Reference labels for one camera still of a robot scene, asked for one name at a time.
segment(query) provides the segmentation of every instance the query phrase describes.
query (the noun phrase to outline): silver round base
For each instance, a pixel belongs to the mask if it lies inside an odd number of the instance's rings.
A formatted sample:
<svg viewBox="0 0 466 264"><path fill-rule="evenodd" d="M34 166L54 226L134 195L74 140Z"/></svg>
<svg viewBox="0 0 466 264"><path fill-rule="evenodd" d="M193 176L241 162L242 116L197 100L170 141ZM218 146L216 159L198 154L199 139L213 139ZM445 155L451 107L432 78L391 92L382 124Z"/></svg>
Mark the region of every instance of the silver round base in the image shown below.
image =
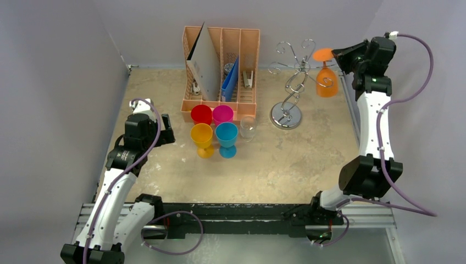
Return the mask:
<svg viewBox="0 0 466 264"><path fill-rule="evenodd" d="M270 110L270 120L272 123L280 129L294 129L301 124L301 110L297 106L293 107L290 102L285 102L283 107L288 113L284 113L281 109L282 102L277 103Z"/></svg>

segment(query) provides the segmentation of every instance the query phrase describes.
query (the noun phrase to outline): pink cup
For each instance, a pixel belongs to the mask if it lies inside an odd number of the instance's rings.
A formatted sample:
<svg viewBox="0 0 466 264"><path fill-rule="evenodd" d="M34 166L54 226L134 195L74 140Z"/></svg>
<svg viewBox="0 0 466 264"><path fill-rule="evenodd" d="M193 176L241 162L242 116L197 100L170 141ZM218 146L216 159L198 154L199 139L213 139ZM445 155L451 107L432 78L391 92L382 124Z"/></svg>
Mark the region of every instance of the pink cup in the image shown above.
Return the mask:
<svg viewBox="0 0 466 264"><path fill-rule="evenodd" d="M233 121L233 109L229 106L217 106L212 112L215 125Z"/></svg>

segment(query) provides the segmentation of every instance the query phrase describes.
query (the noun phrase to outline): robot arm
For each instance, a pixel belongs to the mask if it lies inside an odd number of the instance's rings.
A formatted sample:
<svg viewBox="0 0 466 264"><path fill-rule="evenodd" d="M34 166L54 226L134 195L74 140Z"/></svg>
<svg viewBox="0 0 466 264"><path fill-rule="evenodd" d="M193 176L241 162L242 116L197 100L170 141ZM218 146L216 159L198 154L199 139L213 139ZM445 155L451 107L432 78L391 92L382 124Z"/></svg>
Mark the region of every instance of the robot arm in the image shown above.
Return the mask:
<svg viewBox="0 0 466 264"><path fill-rule="evenodd" d="M125 122L125 134L118 137L115 148L107 157L102 190L96 201L96 205L102 203L105 194L109 197L102 205L97 216L96 225L92 236L89 237L89 228L98 210L95 206L89 220L74 244L65 244L61 251L61 257L66 264L82 263L84 247L89 238L87 263L121 263L124 262L124 252L131 242L140 234L142 227L154 217L162 215L156 212L154 205L162 202L160 197L152 195L140 195L132 207L130 213L118 224L119 216L126 197L134 185L142 166L147 162L147 157L138 163L127 174L122 176L113 186L111 192L107 189L110 184L129 166L134 164L150 147L157 134L157 120L149 105L137 102L133 105L133 114L129 115ZM165 130L160 131L160 137L155 146L175 142L170 119L167 114L162 114Z"/></svg>
<svg viewBox="0 0 466 264"><path fill-rule="evenodd" d="M390 185L381 171L381 162L385 162L394 182L403 172L403 164L395 162L390 147L389 109L383 112L380 121L385 153L383 161L376 132L377 114L390 101L392 93L391 80L384 75L396 51L390 37L386 34L370 42L365 40L355 46L332 51L343 72L354 73L352 87L356 91L360 112L360 146L359 156L341 169L339 183L318 194L320 207L325 210L337 211L351 202L351 197L383 197Z"/></svg>

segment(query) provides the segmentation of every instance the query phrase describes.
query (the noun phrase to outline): wooden organizer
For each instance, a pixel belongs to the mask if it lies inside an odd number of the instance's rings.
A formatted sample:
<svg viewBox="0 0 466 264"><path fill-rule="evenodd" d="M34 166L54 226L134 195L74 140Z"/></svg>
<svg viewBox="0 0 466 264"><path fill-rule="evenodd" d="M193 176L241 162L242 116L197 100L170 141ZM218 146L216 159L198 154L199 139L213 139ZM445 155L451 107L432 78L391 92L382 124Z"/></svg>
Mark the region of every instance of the wooden organizer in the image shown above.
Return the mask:
<svg viewBox="0 0 466 264"><path fill-rule="evenodd" d="M183 50L185 61L191 51L197 35L201 30L200 26L186 26L183 33ZM206 105L215 108L227 105L233 109L233 123L239 125L245 116L256 117L256 82L259 64L259 43L260 31L258 29L229 29L223 27L208 27L210 38L214 44L217 57L220 60L220 86L225 79L224 65L234 63L239 56L238 83L233 92L231 102L222 102L220 93L216 101L205 101L202 95L191 93L193 75L186 65L186 91L181 105L181 113L185 122L192 122L191 109L197 105ZM254 71L253 84L251 88L245 88L242 72L250 74Z"/></svg>

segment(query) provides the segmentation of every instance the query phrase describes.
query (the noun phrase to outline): table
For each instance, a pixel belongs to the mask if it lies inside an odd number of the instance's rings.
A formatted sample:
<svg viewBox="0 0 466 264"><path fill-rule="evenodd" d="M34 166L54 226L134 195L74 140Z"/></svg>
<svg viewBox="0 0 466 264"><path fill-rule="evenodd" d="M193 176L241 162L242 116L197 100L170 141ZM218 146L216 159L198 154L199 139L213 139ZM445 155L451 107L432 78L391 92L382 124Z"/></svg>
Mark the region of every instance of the table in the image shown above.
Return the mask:
<svg viewBox="0 0 466 264"><path fill-rule="evenodd" d="M322 98L309 81L298 103L301 125L281 130L271 123L269 113L286 97L284 84L291 74L260 70L256 137L251 142L238 139L232 159L220 156L218 144L212 158L201 159L189 136L193 124L185 123L180 112L185 70L133 69L109 150L124 133L124 121L132 111L128 102L136 97L151 98L160 114L170 115L176 142L149 154L126 201L146 193L164 202L308 203L319 190L335 185L341 167L358 155L342 85L336 96Z"/></svg>

